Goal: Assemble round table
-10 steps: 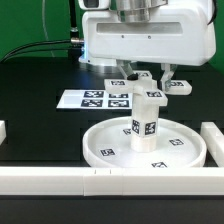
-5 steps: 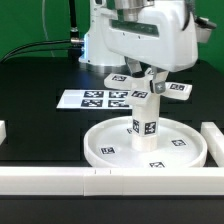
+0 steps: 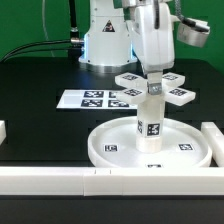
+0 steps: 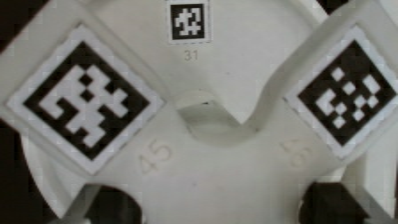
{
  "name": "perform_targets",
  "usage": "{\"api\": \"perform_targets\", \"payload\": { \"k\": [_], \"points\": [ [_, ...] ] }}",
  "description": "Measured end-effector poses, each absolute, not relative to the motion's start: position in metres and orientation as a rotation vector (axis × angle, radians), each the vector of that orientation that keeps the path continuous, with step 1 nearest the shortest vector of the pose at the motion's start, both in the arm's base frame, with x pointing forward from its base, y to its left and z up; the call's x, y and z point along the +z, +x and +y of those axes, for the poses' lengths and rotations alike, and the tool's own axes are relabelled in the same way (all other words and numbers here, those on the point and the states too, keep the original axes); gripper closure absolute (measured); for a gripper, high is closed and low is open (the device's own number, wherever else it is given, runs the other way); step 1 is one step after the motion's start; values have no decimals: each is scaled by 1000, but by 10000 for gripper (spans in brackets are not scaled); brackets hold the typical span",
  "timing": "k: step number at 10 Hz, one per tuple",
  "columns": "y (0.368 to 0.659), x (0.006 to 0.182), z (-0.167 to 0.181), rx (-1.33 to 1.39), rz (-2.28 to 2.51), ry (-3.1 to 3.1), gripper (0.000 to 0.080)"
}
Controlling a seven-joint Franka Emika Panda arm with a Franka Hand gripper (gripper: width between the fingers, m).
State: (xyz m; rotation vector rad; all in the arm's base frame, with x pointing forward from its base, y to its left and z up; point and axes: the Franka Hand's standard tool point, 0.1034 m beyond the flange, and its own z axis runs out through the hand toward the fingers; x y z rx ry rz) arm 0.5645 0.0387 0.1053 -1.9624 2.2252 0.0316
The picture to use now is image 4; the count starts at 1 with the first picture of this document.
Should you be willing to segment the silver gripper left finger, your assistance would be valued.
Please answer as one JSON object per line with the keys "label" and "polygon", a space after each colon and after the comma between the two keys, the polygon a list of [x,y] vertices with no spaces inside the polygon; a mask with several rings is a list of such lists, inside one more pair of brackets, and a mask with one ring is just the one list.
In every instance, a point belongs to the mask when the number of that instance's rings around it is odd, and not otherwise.
{"label": "silver gripper left finger", "polygon": [[144,224],[135,198],[117,188],[87,184],[55,224]]}

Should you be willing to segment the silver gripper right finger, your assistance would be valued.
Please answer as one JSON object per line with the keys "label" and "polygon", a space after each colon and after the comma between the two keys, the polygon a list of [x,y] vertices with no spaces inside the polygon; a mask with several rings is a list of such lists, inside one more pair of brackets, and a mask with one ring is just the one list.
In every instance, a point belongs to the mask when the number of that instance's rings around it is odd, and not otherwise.
{"label": "silver gripper right finger", "polygon": [[302,197],[298,224],[398,224],[364,188],[314,182]]}

